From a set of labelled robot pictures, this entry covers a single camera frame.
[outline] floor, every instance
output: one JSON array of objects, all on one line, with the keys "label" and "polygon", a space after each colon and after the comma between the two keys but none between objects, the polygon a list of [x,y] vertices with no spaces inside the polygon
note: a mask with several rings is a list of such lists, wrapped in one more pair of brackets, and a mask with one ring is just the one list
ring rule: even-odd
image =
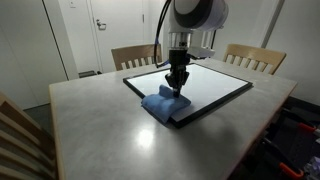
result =
[{"label": "floor", "polygon": [[53,135],[50,104],[24,110],[41,127]]},{"label": "floor", "polygon": [[[289,97],[284,107],[319,127],[319,106]],[[300,131],[297,122],[290,118],[284,119],[284,124],[276,131],[272,142],[296,167],[302,169],[311,157],[320,157],[320,144],[315,142],[317,139],[315,135]],[[244,158],[229,180],[291,180],[278,168],[279,159],[267,152],[263,145],[259,144],[258,147],[260,148],[252,152],[252,157]]]}]

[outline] cable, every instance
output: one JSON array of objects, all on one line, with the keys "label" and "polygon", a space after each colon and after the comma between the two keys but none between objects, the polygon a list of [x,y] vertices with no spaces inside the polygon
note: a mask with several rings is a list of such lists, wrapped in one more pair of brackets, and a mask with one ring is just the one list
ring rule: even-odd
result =
[{"label": "cable", "polygon": [[160,30],[161,30],[161,26],[163,24],[163,21],[164,21],[164,18],[167,14],[167,11],[168,11],[168,8],[170,6],[170,3],[171,3],[171,0],[167,0],[162,8],[162,11],[161,11],[161,14],[160,14],[160,17],[159,17],[159,22],[158,22],[158,26],[157,26],[157,32],[156,32],[156,38],[155,38],[155,42],[154,42],[154,58],[153,58],[153,61],[154,61],[154,64],[156,66],[156,68],[159,68],[159,67],[162,67],[162,66],[165,66],[169,63],[169,61],[165,61],[164,63],[158,65],[157,63],[157,47],[158,47],[158,44],[159,44],[159,35],[160,35]]},{"label": "cable", "polygon": [[211,41],[211,49],[213,49],[214,40],[216,39],[216,33],[217,33],[217,30],[214,30],[212,41]]}]

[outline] folded towel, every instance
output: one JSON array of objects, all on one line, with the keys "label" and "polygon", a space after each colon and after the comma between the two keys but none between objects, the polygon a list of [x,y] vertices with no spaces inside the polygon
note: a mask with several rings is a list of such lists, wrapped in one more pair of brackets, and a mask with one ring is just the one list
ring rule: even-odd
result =
[{"label": "folded towel", "polygon": [[151,94],[142,99],[142,107],[159,118],[163,123],[169,120],[174,113],[191,104],[191,101],[180,95],[179,98],[173,97],[170,88],[160,85],[159,94]]}]

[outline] gray tabletop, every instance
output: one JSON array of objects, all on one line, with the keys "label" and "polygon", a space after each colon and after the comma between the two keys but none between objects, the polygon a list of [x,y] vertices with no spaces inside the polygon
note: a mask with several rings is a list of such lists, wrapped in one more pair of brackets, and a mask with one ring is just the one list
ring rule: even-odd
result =
[{"label": "gray tabletop", "polygon": [[61,177],[226,179],[296,82],[207,59],[253,88],[182,129],[161,125],[122,79],[154,66],[50,85]]}]

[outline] wooden chair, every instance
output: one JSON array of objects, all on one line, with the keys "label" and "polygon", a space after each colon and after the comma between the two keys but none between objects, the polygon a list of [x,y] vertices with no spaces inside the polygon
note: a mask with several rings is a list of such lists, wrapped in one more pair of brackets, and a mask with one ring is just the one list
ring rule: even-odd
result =
[{"label": "wooden chair", "polygon": [[283,59],[286,57],[286,53],[272,51],[263,48],[244,46],[239,44],[229,44],[227,51],[224,55],[223,61],[227,62],[228,56],[232,56],[230,60],[230,64],[234,64],[236,61],[236,57],[239,57],[237,61],[237,65],[241,66],[243,59],[247,59],[244,64],[245,68],[249,67],[249,64],[253,61],[254,64],[252,66],[253,70],[257,70],[259,64],[261,63],[260,72],[263,72],[268,65],[272,67],[269,70],[269,74],[274,74],[276,70],[279,68]]},{"label": "wooden chair", "polygon": [[0,93],[0,179],[58,179],[53,138]]},{"label": "wooden chair", "polygon": [[[114,64],[116,65],[117,71],[123,70],[122,63],[125,64],[127,69],[130,69],[129,62],[131,61],[132,66],[136,67],[137,62],[139,66],[142,66],[142,61],[145,62],[145,65],[149,65],[149,59],[151,58],[151,63],[153,63],[154,59],[154,45],[140,45],[140,46],[131,46],[131,47],[123,47],[112,49],[112,56],[114,60]],[[158,62],[162,62],[161,56],[161,45],[158,45],[157,48],[157,59]]]}]

